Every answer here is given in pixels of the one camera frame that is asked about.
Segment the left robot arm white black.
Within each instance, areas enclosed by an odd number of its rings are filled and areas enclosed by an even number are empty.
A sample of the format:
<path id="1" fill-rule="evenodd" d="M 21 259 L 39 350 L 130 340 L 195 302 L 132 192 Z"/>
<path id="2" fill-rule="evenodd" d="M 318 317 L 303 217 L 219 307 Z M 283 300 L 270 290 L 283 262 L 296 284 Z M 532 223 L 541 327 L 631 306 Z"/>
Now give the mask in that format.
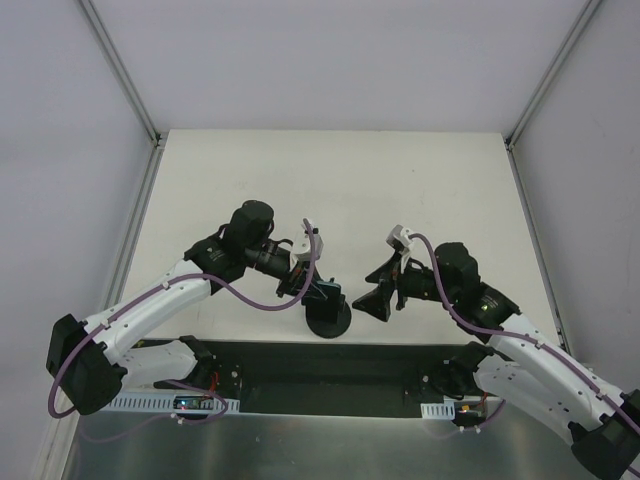
<path id="1" fill-rule="evenodd" d="M 53 379 L 47 409 L 54 419 L 91 415 L 124 388 L 181 381 L 216 391 L 211 352 L 183 336 L 139 347 L 152 330 L 220 291 L 265 312 L 304 308 L 309 328 L 326 337 L 345 305 L 341 287 L 317 270 L 323 240 L 304 219 L 295 239 L 272 239 L 273 208 L 247 200 L 214 234 L 197 241 L 150 286 L 83 320 L 67 314 L 52 328 L 46 369 Z"/>

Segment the black smartphone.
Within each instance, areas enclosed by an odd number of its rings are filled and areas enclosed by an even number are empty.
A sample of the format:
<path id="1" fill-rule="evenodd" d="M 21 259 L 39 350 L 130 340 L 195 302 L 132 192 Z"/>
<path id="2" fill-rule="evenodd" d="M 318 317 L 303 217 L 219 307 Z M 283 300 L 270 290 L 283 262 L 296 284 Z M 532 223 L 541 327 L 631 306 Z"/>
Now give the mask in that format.
<path id="1" fill-rule="evenodd" d="M 311 302 L 303 305 L 305 319 L 309 325 L 329 326 L 336 325 L 343 310 L 344 299 L 341 286 L 331 282 L 332 288 L 329 299 L 326 302 Z"/>

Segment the black phone stand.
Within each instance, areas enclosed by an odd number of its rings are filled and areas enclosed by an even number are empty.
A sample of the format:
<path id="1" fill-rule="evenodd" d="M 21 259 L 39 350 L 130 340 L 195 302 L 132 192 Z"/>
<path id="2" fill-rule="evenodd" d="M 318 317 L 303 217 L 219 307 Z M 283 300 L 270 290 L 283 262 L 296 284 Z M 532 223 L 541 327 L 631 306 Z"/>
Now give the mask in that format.
<path id="1" fill-rule="evenodd" d="M 309 300 L 305 305 L 305 319 L 316 336 L 335 339 L 349 329 L 352 313 L 346 296 L 339 294 L 327 300 Z"/>

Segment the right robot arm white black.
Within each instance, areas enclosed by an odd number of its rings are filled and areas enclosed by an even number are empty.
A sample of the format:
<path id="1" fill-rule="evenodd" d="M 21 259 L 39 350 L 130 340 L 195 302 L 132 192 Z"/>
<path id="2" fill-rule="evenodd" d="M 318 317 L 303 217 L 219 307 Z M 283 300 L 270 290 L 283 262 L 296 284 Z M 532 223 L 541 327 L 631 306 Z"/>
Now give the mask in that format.
<path id="1" fill-rule="evenodd" d="M 639 455 L 639 392 L 628 393 L 599 377 L 551 342 L 520 308 L 481 280 L 477 261 L 460 242 L 428 250 L 429 267 L 410 246 L 366 277 L 374 289 L 355 309 L 386 321 L 408 299 L 441 304 L 475 336 L 463 354 L 430 376 L 448 397 L 477 389 L 495 395 L 547 426 L 567 442 L 578 462 L 598 479 L 620 479 Z"/>

